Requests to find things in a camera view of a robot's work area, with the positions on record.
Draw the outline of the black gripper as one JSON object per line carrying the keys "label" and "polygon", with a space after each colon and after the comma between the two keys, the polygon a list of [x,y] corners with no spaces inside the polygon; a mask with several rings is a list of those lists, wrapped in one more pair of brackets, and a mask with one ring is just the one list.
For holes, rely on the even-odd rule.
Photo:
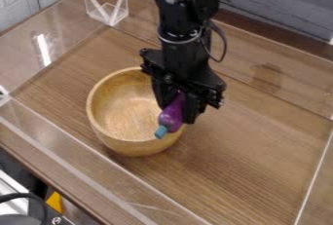
{"label": "black gripper", "polygon": [[152,79],[152,90],[161,109],[177,91],[184,96],[184,123],[193,124],[207,105],[217,109],[223,101],[225,83],[209,67],[212,35],[193,37],[159,35],[161,48],[141,49],[141,70]]}

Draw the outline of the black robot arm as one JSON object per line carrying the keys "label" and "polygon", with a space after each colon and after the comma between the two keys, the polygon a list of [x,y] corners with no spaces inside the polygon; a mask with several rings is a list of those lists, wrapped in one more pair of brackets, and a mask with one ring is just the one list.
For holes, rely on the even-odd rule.
{"label": "black robot arm", "polygon": [[159,10],[157,37],[161,47],[142,49],[141,70],[149,75],[160,108],[184,94],[181,117],[192,124],[207,107],[217,108],[225,83],[209,62],[223,61],[211,54],[212,36],[223,31],[212,22],[219,0],[155,0]]}

